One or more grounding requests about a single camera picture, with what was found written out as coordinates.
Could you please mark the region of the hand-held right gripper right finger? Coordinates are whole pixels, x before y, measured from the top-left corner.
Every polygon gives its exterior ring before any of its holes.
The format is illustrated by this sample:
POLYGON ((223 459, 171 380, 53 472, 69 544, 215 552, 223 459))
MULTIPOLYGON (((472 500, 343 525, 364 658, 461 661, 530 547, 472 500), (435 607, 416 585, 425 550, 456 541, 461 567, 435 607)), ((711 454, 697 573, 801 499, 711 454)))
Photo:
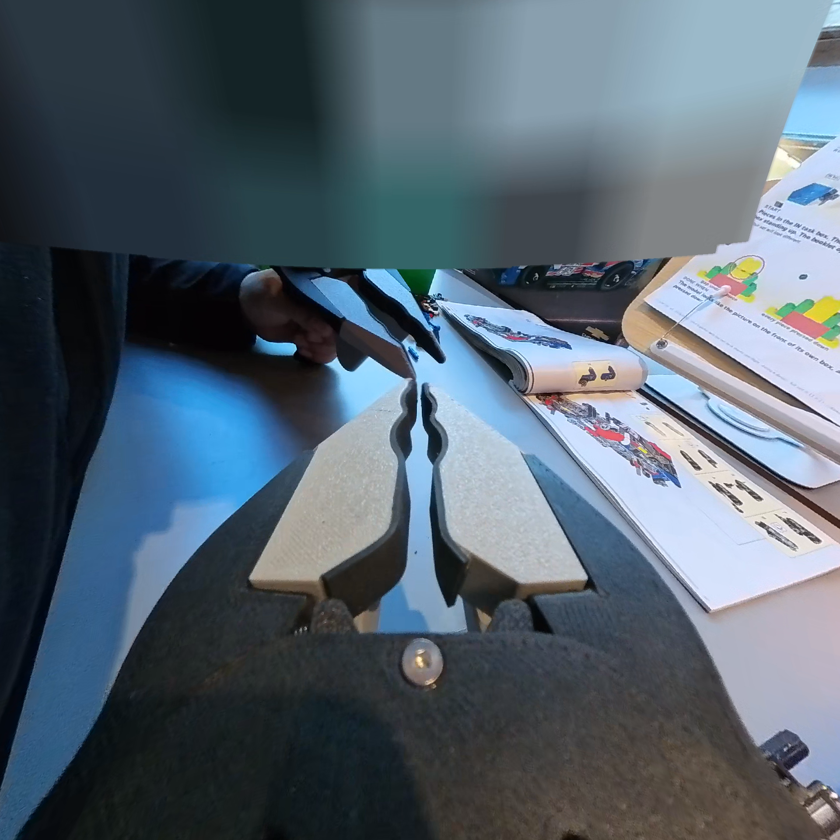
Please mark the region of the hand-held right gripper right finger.
POLYGON ((585 592, 589 577, 520 447, 439 386, 422 388, 433 467, 430 525, 437 582, 484 631, 499 605, 585 592))

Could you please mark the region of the wooden document stand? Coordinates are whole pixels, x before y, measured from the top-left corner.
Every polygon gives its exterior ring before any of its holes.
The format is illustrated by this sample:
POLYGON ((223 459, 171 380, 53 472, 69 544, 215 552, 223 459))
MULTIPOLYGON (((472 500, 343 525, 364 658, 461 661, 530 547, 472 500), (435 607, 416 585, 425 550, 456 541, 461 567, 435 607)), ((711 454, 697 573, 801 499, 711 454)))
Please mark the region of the wooden document stand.
POLYGON ((674 258, 626 310, 623 332, 640 353, 684 375, 817 452, 838 462, 838 423, 824 417, 750 367, 734 360, 701 337, 646 303, 692 257, 674 258))

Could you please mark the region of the toy car set box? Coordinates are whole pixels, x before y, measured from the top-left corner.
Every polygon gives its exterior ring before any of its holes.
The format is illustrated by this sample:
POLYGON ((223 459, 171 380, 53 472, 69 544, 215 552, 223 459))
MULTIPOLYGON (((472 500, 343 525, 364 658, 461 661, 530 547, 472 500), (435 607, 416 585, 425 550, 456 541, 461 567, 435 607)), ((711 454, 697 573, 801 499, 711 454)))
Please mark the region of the toy car set box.
POLYGON ((557 329, 624 345, 624 312, 666 262, 639 259, 463 272, 514 308, 557 329))

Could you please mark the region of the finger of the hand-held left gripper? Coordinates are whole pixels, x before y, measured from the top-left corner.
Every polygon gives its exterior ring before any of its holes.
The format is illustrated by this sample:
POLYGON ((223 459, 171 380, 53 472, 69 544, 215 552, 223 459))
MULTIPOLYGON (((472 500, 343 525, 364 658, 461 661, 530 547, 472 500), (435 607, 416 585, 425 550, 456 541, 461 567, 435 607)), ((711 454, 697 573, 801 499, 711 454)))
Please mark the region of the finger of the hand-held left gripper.
POLYGON ((308 296, 322 320, 332 326, 352 350, 370 357, 402 378, 415 379, 413 363, 403 345, 370 313, 360 295, 347 282, 309 275, 308 296))
POLYGON ((363 269, 360 297, 398 340, 411 337, 436 362, 446 361, 436 335, 411 290, 394 269, 363 269))

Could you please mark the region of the open building instruction booklet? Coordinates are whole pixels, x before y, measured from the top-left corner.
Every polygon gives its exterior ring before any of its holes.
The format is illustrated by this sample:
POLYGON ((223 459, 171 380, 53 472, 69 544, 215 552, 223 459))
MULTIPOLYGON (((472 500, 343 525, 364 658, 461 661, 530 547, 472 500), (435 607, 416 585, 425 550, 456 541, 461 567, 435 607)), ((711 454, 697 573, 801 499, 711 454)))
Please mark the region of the open building instruction booklet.
POLYGON ((633 351, 513 309, 440 301, 708 612, 839 567, 838 543, 640 393, 633 351))

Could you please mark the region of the printed instruction sheet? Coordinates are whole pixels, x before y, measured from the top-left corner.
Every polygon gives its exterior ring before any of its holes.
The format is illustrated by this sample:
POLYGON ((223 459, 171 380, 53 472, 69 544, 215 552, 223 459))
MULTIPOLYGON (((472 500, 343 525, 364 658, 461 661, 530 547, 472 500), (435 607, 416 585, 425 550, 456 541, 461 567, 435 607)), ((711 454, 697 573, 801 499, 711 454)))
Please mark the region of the printed instruction sheet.
POLYGON ((687 262, 646 303, 839 418, 839 139, 766 192, 748 241, 687 262))

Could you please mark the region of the partly built toy car chassis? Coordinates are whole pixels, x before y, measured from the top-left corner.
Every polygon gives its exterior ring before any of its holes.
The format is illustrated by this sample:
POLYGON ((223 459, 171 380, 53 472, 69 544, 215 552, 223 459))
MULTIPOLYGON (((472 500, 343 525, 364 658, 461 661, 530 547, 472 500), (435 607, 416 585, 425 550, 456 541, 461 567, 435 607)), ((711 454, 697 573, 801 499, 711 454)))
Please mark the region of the partly built toy car chassis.
POLYGON ((818 825, 821 837, 838 839, 838 793, 819 780, 803 785, 791 773, 797 764, 809 756, 810 750, 807 745, 792 731, 782 730, 762 743, 759 748, 764 758, 773 766, 783 787, 818 825))

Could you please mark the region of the white stand base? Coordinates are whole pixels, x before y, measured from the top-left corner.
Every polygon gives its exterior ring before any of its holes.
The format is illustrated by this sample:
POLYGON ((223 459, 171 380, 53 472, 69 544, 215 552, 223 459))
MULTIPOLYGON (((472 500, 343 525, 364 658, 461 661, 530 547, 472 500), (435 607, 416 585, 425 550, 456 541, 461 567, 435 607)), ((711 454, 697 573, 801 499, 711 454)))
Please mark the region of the white stand base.
POLYGON ((839 466, 832 460, 676 374, 652 374, 646 387, 792 484, 817 489, 839 480, 839 466))

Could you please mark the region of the person's left hand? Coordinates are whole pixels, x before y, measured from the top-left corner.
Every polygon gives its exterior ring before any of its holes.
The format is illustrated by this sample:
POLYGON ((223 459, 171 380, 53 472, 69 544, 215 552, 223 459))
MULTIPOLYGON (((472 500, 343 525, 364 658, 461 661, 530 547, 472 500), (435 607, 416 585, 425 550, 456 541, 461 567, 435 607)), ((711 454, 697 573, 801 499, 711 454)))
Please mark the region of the person's left hand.
POLYGON ((244 319, 260 339, 293 343, 297 354, 315 364, 337 358, 337 333, 307 303, 292 300, 273 269, 249 273, 242 281, 238 301, 244 319))

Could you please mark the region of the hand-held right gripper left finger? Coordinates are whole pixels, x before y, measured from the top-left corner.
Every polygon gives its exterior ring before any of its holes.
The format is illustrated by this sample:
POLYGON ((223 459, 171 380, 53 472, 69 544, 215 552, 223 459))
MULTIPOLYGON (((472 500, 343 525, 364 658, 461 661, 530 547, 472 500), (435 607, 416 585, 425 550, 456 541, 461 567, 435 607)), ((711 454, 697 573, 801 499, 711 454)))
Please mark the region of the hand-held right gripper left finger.
POLYGON ((248 578, 258 589, 378 607, 406 568, 417 384, 406 379, 316 447, 248 578))

